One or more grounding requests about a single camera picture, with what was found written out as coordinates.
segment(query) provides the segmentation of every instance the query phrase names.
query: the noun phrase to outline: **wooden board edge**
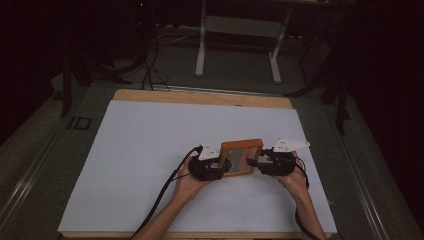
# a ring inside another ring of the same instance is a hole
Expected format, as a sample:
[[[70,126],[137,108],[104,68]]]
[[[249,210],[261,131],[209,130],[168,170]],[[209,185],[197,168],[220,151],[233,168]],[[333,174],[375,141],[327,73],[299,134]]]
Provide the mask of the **wooden board edge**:
[[[289,99],[283,97],[249,96],[222,93],[165,92],[119,89],[113,100],[136,102],[168,102],[185,104],[269,107],[291,109]]]
[[[61,232],[67,238],[130,238],[133,232]],[[332,233],[325,234],[327,238],[332,236]],[[301,233],[254,233],[254,232],[168,232],[163,239],[207,239],[207,238],[221,238],[221,239],[301,239]]]

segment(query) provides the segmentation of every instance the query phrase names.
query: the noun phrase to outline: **human arm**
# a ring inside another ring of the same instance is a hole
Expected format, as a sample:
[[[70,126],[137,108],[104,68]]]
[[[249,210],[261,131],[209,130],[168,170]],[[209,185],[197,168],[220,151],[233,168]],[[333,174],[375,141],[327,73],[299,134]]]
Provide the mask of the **human arm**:
[[[303,166],[299,160],[296,160],[299,166]],[[315,208],[309,195],[308,187],[305,183],[305,176],[299,168],[295,168],[293,173],[287,176],[274,176],[278,182],[283,185],[296,202],[297,213],[302,225],[319,239],[326,239],[324,230],[318,220]],[[302,232],[302,239],[311,239]]]
[[[197,196],[204,186],[210,183],[199,181],[193,176],[187,175],[190,173],[188,170],[188,163],[190,161],[191,158],[187,159],[183,168],[178,172],[180,178],[177,180],[171,200],[156,217],[150,220],[146,226],[134,235],[132,240],[162,239],[181,210]]]

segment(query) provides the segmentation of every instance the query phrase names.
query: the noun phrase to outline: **white mount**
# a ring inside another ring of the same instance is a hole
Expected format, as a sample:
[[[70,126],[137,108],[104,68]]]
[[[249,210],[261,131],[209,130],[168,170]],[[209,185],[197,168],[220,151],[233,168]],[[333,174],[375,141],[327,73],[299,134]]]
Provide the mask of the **white mount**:
[[[274,146],[274,152],[291,152],[304,147],[309,147],[310,145],[311,144],[309,144],[309,142],[297,142],[287,139],[280,139]]]
[[[202,145],[202,147],[203,150],[200,153],[199,160],[207,160],[219,157],[219,153],[215,151],[215,148],[212,146],[212,144],[207,143]]]

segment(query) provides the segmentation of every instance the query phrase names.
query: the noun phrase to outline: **white paper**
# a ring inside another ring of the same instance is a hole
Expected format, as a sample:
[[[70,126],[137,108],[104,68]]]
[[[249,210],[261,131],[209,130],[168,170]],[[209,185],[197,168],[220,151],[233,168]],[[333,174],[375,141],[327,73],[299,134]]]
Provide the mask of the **white paper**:
[[[293,109],[111,101],[59,232],[133,232],[193,147],[256,138],[262,139],[264,148],[279,138],[307,141]],[[309,191],[324,231],[335,233],[309,148],[297,153],[306,164]],[[156,213],[173,188],[171,183]],[[206,186],[169,232],[299,232],[294,211],[288,192],[255,169],[252,175]]]

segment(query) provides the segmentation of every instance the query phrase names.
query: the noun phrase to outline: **table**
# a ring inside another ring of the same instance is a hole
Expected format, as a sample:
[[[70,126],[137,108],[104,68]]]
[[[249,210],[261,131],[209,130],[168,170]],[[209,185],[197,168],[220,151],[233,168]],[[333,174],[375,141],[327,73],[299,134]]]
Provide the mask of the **table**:
[[[284,39],[287,25],[294,8],[313,8],[317,10],[333,12],[351,12],[356,11],[352,4],[338,4],[338,1],[330,3],[329,1],[317,0],[269,0],[269,2],[278,2],[287,6],[284,20],[282,22],[263,21],[253,19],[242,19],[233,17],[213,16],[206,13],[206,1],[202,0],[201,20],[200,20],[200,44],[197,55],[196,71],[197,77],[203,76],[205,62],[205,34],[206,32],[220,32],[229,34],[240,34],[260,37],[275,38],[276,43],[272,51],[269,52],[269,62],[273,81],[276,84],[281,83],[280,71],[277,63],[278,52]]]
[[[209,139],[215,146],[262,136],[264,146],[270,146],[281,136],[281,129],[268,124],[278,126],[280,121],[285,125],[285,137],[305,140],[291,108],[288,99],[275,97],[117,91],[58,231],[66,237],[131,236],[180,158],[199,143]],[[257,118],[264,116],[269,119],[257,123]],[[215,121],[220,119],[228,124],[216,128]],[[255,128],[246,132],[252,123]],[[298,154],[308,167],[317,214],[324,231],[331,235],[336,228],[310,151],[301,149]],[[255,171],[215,181],[207,188],[181,212],[165,238],[300,237],[294,221],[295,204],[275,179]],[[172,190],[170,186],[158,211]],[[275,214],[276,207],[281,215]]]

